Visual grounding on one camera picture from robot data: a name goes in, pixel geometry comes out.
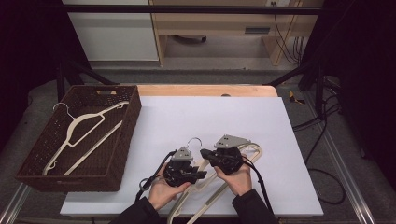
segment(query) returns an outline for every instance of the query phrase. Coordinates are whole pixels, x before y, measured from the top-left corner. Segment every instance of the brown wicker basket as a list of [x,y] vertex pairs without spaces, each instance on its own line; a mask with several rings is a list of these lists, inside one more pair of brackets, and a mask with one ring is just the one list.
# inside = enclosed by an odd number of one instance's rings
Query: brown wicker basket
[[[66,139],[73,121],[87,113],[98,113],[122,101],[129,104],[104,114],[105,120],[76,146],[67,146],[55,167],[43,170]],[[40,191],[117,191],[124,173],[134,127],[142,107],[136,86],[73,86],[58,105],[42,134],[24,161],[16,178]],[[84,119],[73,131],[70,143],[76,143],[102,118]],[[104,135],[122,121],[121,126],[81,163],[70,175],[64,173]]]

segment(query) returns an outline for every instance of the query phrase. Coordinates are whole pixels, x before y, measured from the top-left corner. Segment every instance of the white table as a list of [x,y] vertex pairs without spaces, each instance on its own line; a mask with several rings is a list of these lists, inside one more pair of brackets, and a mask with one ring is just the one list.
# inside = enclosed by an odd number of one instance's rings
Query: white table
[[[255,163],[262,174],[276,216],[321,216],[323,211],[297,145],[290,121],[279,97],[193,97],[141,96],[142,110],[118,192],[70,192],[61,210],[72,217],[111,217],[134,202],[138,183],[151,176],[166,154],[199,137],[203,147],[230,134],[259,144],[263,155]],[[189,150],[198,161],[199,142]],[[261,193],[252,172],[254,188]],[[217,179],[209,188],[191,195],[181,215],[191,216],[222,184]],[[230,190],[205,213],[206,217],[236,216]],[[166,216],[173,203],[159,211]]]

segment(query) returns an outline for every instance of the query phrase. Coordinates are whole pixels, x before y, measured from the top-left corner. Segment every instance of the human hand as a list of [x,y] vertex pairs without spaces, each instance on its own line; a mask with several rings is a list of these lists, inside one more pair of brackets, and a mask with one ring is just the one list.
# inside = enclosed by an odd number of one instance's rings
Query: human hand
[[234,195],[242,196],[252,189],[250,167],[243,164],[239,170],[233,174],[224,174],[218,166],[215,166],[215,171],[218,173],[218,177],[223,179]]
[[[166,164],[161,168],[157,175],[162,175]],[[177,194],[183,192],[191,183],[187,182],[179,187],[169,186],[163,176],[158,177],[153,181],[151,190],[149,191],[148,201],[152,204],[155,210],[160,210],[166,206],[170,201],[176,198]]]

